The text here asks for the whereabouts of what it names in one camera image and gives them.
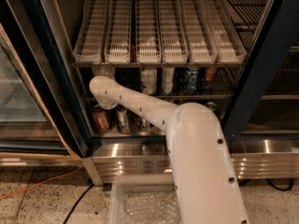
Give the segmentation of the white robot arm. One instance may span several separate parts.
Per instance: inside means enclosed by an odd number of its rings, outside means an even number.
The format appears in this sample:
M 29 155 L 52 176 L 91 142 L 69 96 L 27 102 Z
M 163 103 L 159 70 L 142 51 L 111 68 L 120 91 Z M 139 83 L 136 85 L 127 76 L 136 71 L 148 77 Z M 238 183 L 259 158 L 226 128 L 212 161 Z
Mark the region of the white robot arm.
M 97 102 L 123 105 L 164 131 L 183 224 L 249 224 L 231 156 L 216 115 L 197 103 L 173 103 L 95 76 Z

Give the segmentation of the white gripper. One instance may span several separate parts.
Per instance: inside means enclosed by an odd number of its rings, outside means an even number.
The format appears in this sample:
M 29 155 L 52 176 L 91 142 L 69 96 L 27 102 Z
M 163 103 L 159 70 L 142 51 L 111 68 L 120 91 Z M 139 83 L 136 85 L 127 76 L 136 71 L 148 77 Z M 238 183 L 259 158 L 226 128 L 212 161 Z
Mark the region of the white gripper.
M 115 76 L 115 69 L 110 66 L 95 66 L 92 68 L 93 75 L 96 76 L 105 76 L 113 78 Z

